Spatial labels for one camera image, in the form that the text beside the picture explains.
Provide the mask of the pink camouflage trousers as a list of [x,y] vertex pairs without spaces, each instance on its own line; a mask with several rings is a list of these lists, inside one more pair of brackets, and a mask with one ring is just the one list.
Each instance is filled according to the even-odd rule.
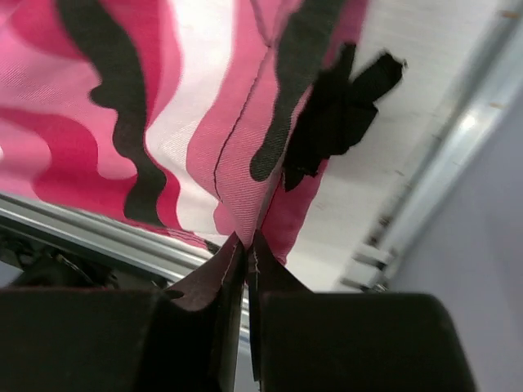
[[4,1],[1,191],[285,261],[405,62],[364,1]]

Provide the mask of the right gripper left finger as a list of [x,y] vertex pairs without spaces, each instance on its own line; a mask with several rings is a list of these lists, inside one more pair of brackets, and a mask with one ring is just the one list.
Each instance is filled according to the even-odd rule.
[[221,249],[170,288],[6,287],[4,391],[231,391],[244,247]]

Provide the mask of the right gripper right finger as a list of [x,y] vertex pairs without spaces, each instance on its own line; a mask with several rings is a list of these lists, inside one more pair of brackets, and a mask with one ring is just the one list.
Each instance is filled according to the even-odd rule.
[[248,253],[253,376],[264,391],[473,391],[447,309],[424,293],[309,290],[262,233]]

